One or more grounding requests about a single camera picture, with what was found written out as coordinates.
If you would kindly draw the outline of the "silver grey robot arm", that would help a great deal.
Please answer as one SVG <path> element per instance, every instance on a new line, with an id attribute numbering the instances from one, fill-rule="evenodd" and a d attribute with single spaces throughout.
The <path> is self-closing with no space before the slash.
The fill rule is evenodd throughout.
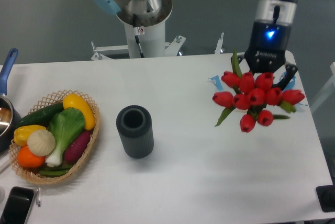
<path id="1" fill-rule="evenodd" d="M 124 24 L 131 58 L 167 55 L 165 22 L 172 12 L 171 0 L 94 0 L 104 12 Z M 285 89 L 297 72 L 286 61 L 285 51 L 298 0 L 259 0 L 247 51 L 240 57 L 253 73 L 286 69 L 277 87 Z"/>

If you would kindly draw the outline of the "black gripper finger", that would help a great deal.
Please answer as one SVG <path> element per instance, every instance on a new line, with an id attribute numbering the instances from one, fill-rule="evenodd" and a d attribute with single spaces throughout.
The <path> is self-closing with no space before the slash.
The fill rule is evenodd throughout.
<path id="1" fill-rule="evenodd" d="M 240 64 L 244 61 L 243 54 L 233 54 L 231 57 L 231 66 L 234 74 L 242 74 Z"/>
<path id="2" fill-rule="evenodd" d="M 277 84 L 273 84 L 272 87 L 278 87 L 281 90 L 289 90 L 295 85 L 295 74 L 298 71 L 298 67 L 289 62 L 285 62 L 284 67 L 285 72 L 281 75 L 279 82 Z"/>

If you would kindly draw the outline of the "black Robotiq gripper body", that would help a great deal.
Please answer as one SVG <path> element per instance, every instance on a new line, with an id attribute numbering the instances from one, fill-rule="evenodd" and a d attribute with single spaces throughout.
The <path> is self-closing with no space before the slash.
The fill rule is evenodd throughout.
<path id="1" fill-rule="evenodd" d="M 244 58 L 253 73 L 276 72 L 286 62 L 290 26 L 256 21 Z"/>

